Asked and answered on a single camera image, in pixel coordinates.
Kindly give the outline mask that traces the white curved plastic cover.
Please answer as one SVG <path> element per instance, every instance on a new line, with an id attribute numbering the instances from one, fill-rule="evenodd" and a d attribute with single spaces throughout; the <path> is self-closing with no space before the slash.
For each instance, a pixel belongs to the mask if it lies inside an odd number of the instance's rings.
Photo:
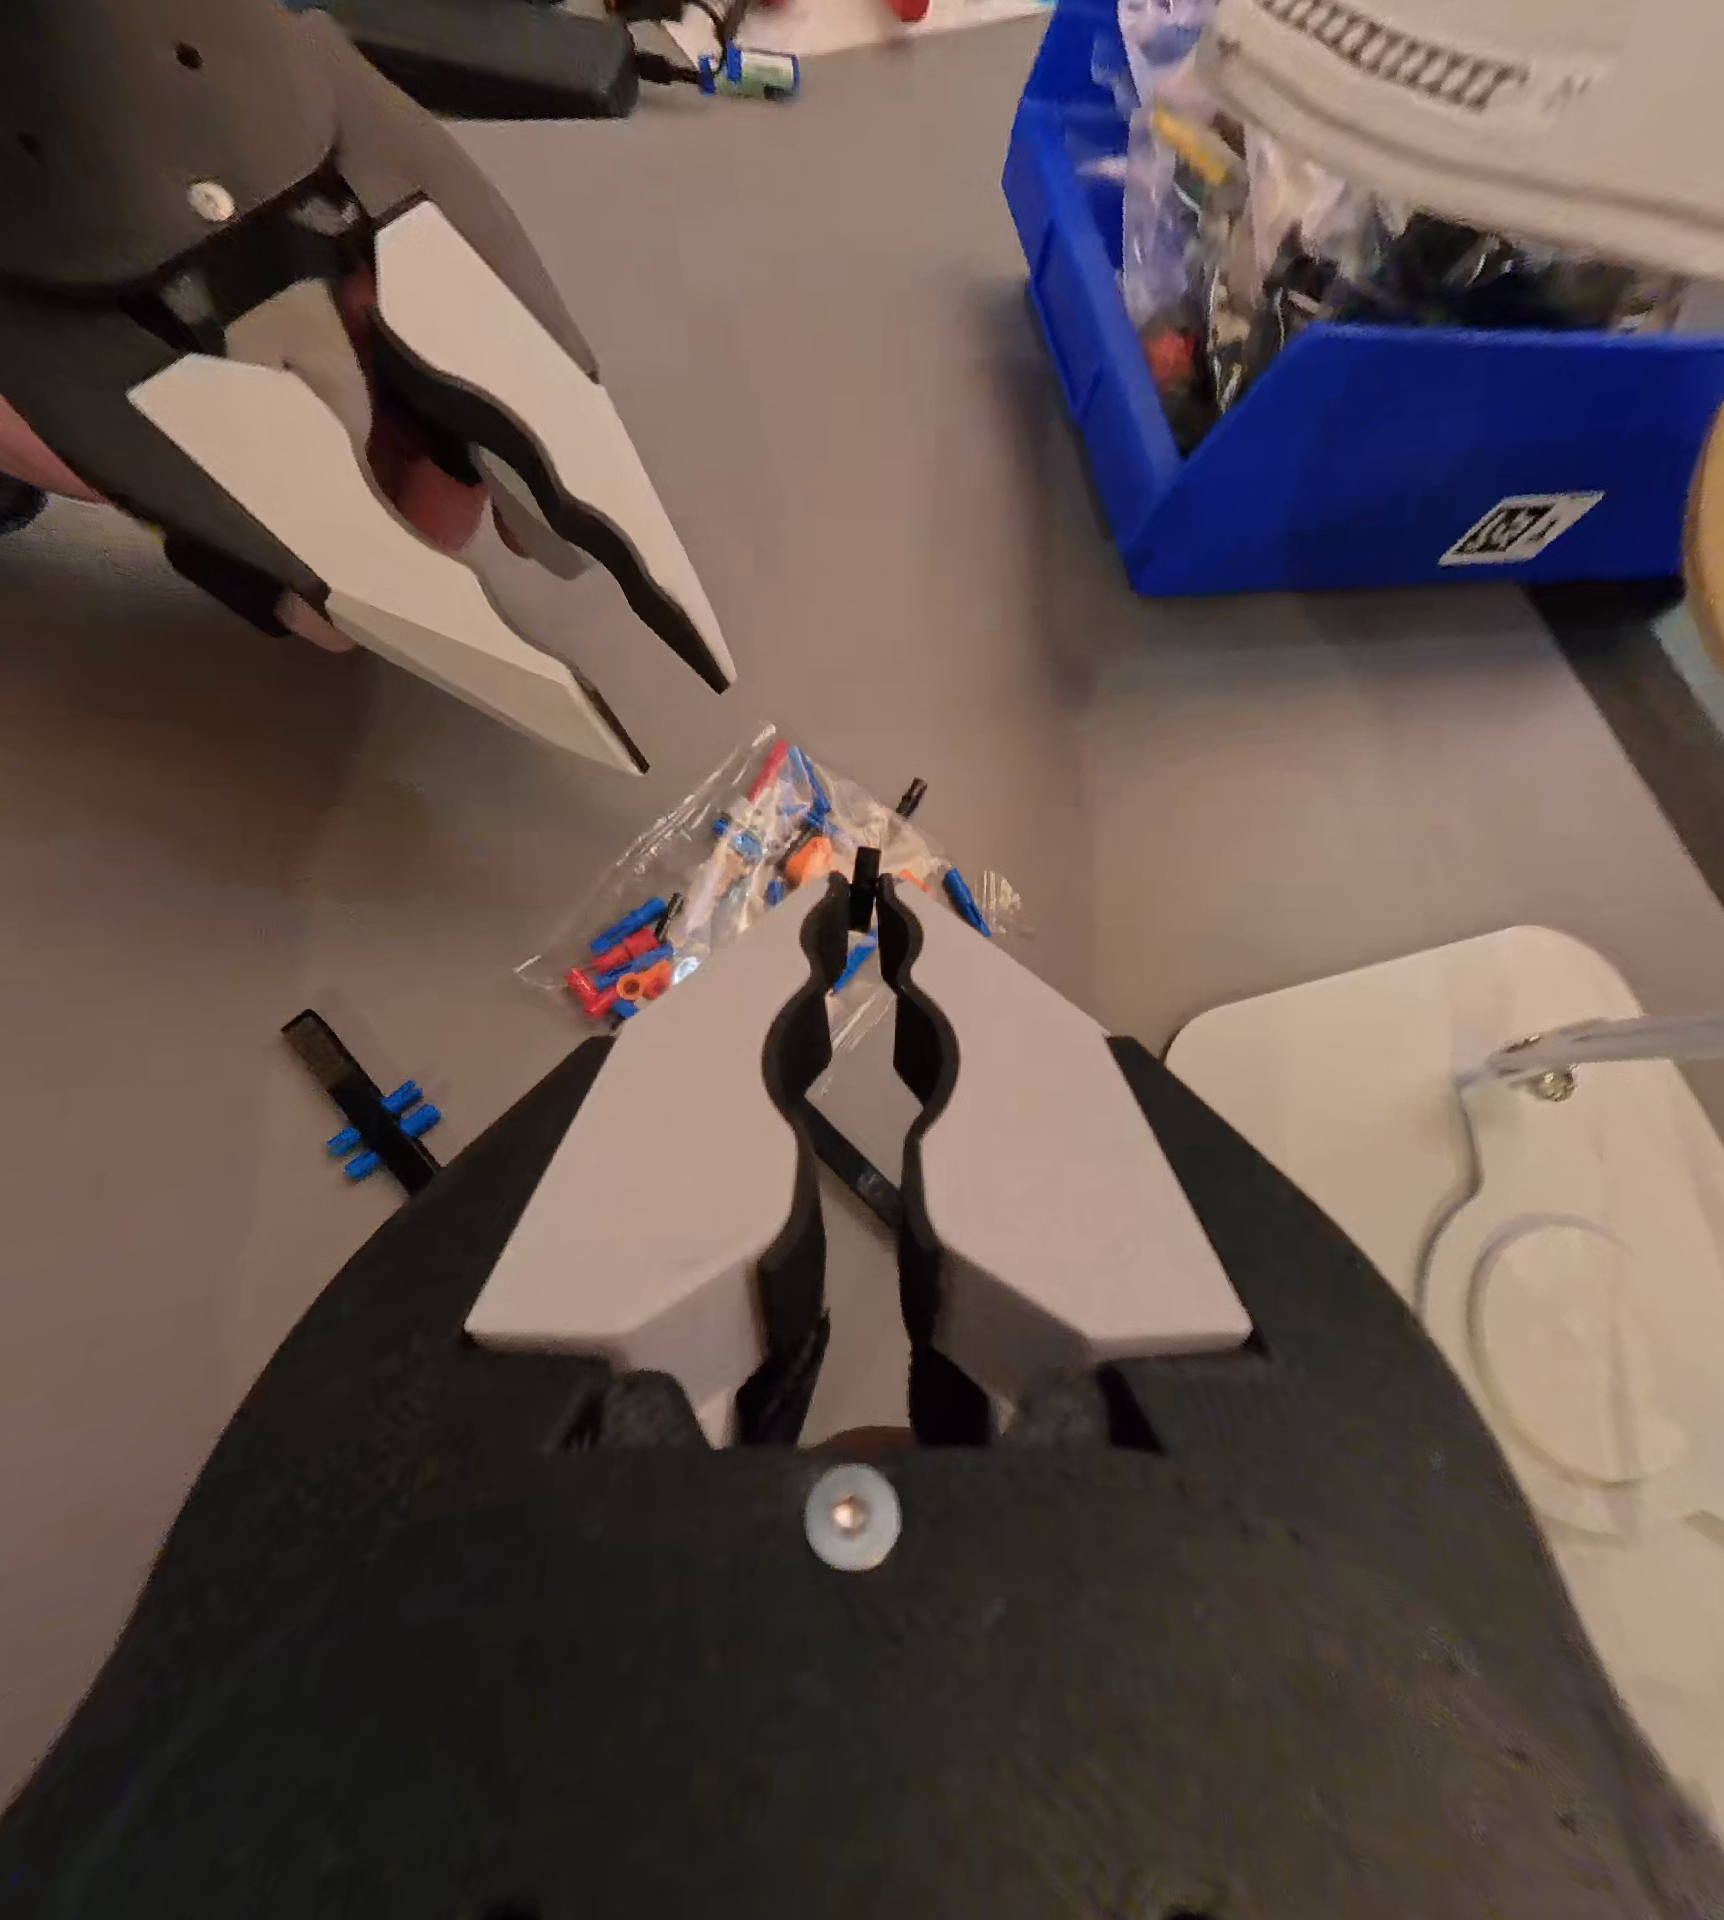
<path id="1" fill-rule="evenodd" d="M 1724 282 L 1724 1 L 1226 1 L 1199 70 L 1361 186 Z"/>

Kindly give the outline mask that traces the pile of bagged lego parts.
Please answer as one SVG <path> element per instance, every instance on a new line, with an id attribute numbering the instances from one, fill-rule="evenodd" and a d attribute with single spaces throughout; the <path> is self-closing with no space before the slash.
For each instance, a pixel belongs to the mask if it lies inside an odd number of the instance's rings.
<path id="1" fill-rule="evenodd" d="M 1124 109 L 1118 290 L 1168 432 L 1192 454 L 1316 323 L 1662 332 L 1691 282 L 1540 246 L 1353 184 L 1218 109 L 1195 51 L 1216 4 L 1115 4 L 1092 70 Z"/>

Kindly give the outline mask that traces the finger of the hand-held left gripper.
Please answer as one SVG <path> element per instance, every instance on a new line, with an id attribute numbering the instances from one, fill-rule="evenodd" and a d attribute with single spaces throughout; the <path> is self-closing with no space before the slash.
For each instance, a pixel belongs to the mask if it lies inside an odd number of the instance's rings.
<path id="1" fill-rule="evenodd" d="M 564 579 L 598 567 L 638 624 L 727 691 L 729 642 L 603 378 L 438 204 L 380 223 L 373 261 L 370 367 L 395 413 L 469 460 L 523 559 Z"/>
<path id="2" fill-rule="evenodd" d="M 128 397 L 322 583 L 341 632 L 534 741 L 646 771 L 585 680 L 374 491 L 346 425 L 294 371 L 185 356 Z"/>

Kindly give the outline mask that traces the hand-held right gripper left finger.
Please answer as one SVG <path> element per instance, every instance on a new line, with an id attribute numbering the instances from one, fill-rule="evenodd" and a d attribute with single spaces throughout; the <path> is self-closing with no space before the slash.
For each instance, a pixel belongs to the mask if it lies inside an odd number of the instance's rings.
<path id="1" fill-rule="evenodd" d="M 792 1444 L 826 1341 L 806 1096 L 851 882 L 803 887 L 597 1047 L 562 1139 L 469 1310 L 481 1346 L 683 1386 L 716 1444 Z"/>

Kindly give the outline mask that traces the blue storage bin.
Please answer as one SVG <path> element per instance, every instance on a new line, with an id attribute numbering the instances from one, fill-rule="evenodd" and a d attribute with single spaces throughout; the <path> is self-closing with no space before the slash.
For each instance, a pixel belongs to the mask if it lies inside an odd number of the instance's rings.
<path id="1" fill-rule="evenodd" d="M 1150 598 L 1679 574 L 1724 333 L 1319 323 L 1183 452 L 1118 282 L 1112 4 L 1060 4 L 1003 167 L 1024 292 L 1129 583 Z"/>

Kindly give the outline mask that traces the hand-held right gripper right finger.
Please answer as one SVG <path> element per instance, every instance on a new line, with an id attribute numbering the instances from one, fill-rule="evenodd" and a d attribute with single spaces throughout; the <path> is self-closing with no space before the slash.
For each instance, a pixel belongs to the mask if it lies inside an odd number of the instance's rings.
<path id="1" fill-rule="evenodd" d="M 1155 1059 L 923 890 L 884 879 L 875 924 L 919 1103 L 898 1228 L 916 1438 L 985 1445 L 1041 1380 L 1249 1343 L 1139 1098 Z"/>

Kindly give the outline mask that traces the white base board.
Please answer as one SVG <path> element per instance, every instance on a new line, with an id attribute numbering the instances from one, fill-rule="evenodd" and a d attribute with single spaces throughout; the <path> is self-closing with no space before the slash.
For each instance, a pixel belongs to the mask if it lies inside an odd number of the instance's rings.
<path id="1" fill-rule="evenodd" d="M 1224 1004 L 1166 1066 L 1415 1310 L 1724 1843 L 1724 1141 L 1683 1071 L 1714 1040 L 1523 924 Z"/>

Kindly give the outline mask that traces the thin black lego beam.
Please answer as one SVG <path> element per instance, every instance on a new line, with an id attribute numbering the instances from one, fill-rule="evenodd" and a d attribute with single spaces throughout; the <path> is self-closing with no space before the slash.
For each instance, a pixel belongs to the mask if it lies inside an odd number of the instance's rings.
<path id="1" fill-rule="evenodd" d="M 331 1090 L 355 1090 L 356 1098 L 366 1093 L 368 1099 L 390 1092 L 374 1080 L 336 1028 L 314 1008 L 304 1008 L 293 1019 L 286 1019 L 281 1028 L 281 1037 L 329 1102 Z M 419 1192 L 436 1180 L 443 1163 L 427 1144 L 431 1131 L 420 1139 L 386 1133 L 380 1126 L 382 1113 L 376 1108 L 368 1108 L 368 1113 L 362 1113 L 362 1118 L 370 1121 L 370 1144 L 379 1148 L 384 1157 L 384 1169 L 379 1169 L 368 1182 L 384 1173 L 404 1195 L 416 1197 Z"/>

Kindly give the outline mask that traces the small clear bag lego pieces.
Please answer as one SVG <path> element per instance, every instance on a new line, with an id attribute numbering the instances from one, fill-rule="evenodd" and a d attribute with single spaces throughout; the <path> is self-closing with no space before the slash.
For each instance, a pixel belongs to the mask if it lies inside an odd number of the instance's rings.
<path id="1" fill-rule="evenodd" d="M 937 897 L 988 937 L 1023 924 L 994 870 L 959 861 L 923 819 L 799 739 L 765 728 L 635 835 L 588 897 L 515 970 L 516 982 L 610 1032 L 673 993 L 762 919 L 851 882 L 859 846 L 881 876 Z"/>

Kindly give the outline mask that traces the black power adapter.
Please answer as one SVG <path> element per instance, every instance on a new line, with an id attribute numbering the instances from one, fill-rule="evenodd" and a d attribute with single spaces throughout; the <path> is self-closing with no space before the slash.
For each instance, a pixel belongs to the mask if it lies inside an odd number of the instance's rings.
<path id="1" fill-rule="evenodd" d="M 465 122 L 617 122 L 642 81 L 628 28 L 531 1 L 362 1 L 346 31 L 429 111 Z"/>

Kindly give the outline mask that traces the lego instruction booklet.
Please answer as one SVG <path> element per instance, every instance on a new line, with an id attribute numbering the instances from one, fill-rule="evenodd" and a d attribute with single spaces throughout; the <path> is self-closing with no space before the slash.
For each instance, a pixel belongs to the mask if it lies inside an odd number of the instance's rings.
<path id="1" fill-rule="evenodd" d="M 1055 7 L 1055 1 L 782 1 L 757 7 L 750 21 L 765 46 L 816 58 L 1036 21 Z"/>

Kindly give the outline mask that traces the blue lego pin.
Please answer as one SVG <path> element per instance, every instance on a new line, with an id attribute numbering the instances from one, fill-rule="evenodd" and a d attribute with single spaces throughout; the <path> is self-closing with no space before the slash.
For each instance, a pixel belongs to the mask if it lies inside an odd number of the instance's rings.
<path id="1" fill-rule="evenodd" d="M 396 1120 L 398 1129 L 407 1139 L 422 1139 L 443 1126 L 444 1113 L 440 1108 L 420 1102 L 398 1113 Z M 382 1154 L 370 1145 L 362 1145 L 350 1128 L 344 1128 L 344 1131 L 331 1139 L 329 1145 L 341 1160 L 342 1175 L 350 1184 L 366 1182 L 379 1172 L 384 1172 L 386 1163 Z"/>
<path id="2" fill-rule="evenodd" d="M 420 1083 L 412 1078 L 380 1093 L 376 1099 L 370 1099 L 368 1093 L 359 1098 L 355 1087 L 331 1087 L 331 1102 L 342 1120 L 338 1129 L 325 1141 L 325 1151 L 335 1162 L 346 1163 L 365 1155 L 379 1157 L 379 1148 L 370 1144 L 370 1121 L 362 1118 L 370 1113 L 370 1108 L 382 1113 L 379 1126 L 386 1135 L 414 1139 L 427 1131 L 425 1120 L 414 1120 L 414 1115 L 425 1110 L 427 1098 Z"/>

